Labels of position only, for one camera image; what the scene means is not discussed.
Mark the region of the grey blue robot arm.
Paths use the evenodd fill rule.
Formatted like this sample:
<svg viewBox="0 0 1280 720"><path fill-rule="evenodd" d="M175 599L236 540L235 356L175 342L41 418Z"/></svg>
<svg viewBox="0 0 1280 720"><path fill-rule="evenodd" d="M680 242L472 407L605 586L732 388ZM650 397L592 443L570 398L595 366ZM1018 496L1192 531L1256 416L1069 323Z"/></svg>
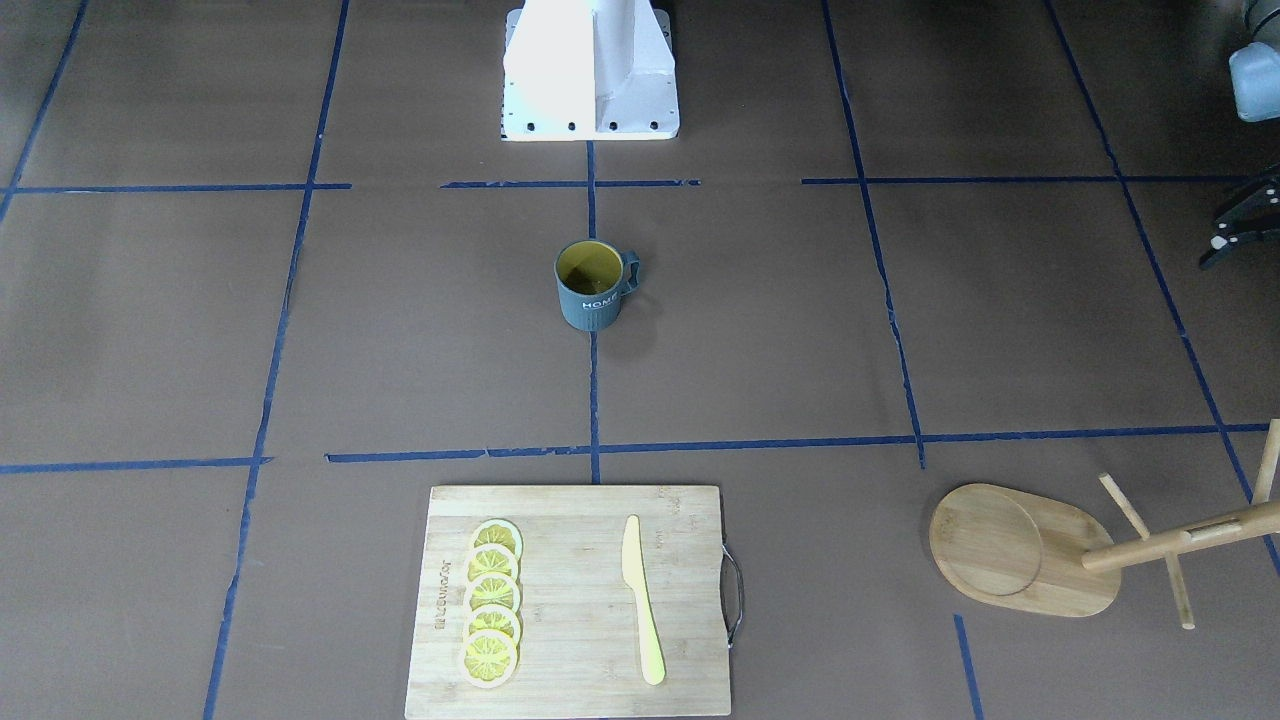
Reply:
<svg viewBox="0 0 1280 720"><path fill-rule="evenodd" d="M1229 58L1236 114L1247 123L1279 117L1279 1L1242 1L1248 42Z"/></svg>

